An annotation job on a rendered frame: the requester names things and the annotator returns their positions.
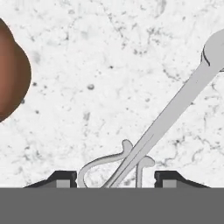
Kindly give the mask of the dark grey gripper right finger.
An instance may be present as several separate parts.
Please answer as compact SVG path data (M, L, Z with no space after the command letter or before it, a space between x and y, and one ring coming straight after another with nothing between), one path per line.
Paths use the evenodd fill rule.
M154 179L156 188L207 188L206 185L184 178L177 171L155 171Z

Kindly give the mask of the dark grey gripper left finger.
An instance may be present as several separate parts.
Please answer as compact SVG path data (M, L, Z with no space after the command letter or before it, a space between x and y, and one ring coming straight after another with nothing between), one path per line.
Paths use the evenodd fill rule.
M76 171L55 171L49 178L28 185L27 188L76 188L76 179Z

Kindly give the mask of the brown rounded object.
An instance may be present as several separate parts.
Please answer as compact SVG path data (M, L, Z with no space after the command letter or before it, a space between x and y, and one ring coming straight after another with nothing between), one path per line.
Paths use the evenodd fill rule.
M32 79L31 65L10 28L0 18L0 122L20 105Z

